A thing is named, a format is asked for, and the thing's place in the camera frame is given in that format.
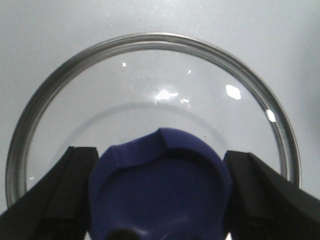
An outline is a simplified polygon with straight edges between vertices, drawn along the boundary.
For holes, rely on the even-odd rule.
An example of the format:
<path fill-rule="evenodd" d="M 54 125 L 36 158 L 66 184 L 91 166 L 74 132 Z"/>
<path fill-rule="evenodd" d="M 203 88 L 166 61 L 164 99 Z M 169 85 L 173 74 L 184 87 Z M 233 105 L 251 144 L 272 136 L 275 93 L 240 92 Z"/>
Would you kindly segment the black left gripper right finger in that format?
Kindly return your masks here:
<path fill-rule="evenodd" d="M 320 201 L 252 153 L 227 151 L 232 193 L 227 227 L 233 240 L 318 240 Z"/>

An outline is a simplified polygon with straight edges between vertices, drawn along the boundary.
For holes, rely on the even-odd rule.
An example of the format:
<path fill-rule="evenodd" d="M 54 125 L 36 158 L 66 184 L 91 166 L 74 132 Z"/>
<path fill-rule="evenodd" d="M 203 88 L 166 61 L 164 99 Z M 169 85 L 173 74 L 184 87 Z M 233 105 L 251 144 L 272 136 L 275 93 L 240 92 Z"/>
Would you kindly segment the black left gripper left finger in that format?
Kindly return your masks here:
<path fill-rule="evenodd" d="M 52 169 L 0 216 L 2 240 L 83 240 L 90 227 L 88 180 L 95 147 L 69 147 Z"/>

